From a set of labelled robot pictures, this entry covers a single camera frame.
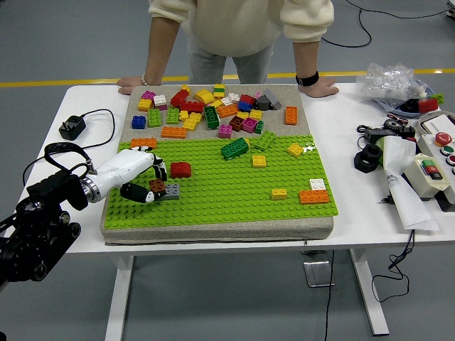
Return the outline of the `person's right hand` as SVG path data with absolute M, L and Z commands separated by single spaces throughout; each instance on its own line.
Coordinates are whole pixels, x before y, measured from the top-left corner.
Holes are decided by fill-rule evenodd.
M 141 77 L 123 77 L 117 81 L 118 93 L 131 95 L 136 87 L 144 86 Z

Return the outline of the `person's left hand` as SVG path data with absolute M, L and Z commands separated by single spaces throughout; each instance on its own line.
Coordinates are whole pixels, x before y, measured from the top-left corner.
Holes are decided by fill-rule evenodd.
M 298 86 L 301 93 L 311 98 L 322 98 L 339 93 L 335 86 L 336 80 L 332 77 L 320 77 L 318 81 L 311 86 Z

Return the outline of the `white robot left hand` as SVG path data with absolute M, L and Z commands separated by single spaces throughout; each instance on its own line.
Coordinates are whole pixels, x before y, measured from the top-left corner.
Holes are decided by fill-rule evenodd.
M 134 202 L 159 200 L 166 195 L 164 189 L 153 192 L 131 182 L 150 168 L 155 170 L 156 178 L 167 180 L 166 165 L 162 158 L 148 152 L 147 148 L 124 149 L 101 165 L 95 175 L 88 175 L 81 180 L 86 198 L 89 202 L 99 202 L 112 188 L 119 188 L 123 198 Z

